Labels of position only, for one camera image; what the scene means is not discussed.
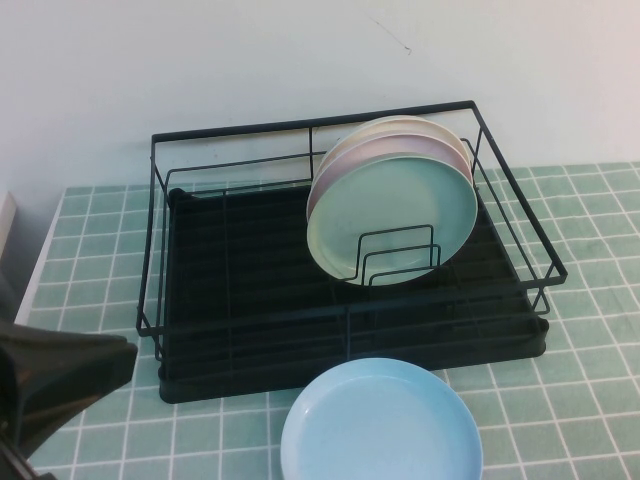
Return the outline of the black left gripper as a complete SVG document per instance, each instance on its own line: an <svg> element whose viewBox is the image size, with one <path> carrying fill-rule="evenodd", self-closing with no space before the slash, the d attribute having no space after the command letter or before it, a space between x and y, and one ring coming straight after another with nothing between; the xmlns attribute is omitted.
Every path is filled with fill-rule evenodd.
<svg viewBox="0 0 640 480"><path fill-rule="evenodd" d="M131 381L138 348L123 336L1 324L1 432L19 446L45 440ZM51 480L1 441L0 480Z"/></svg>

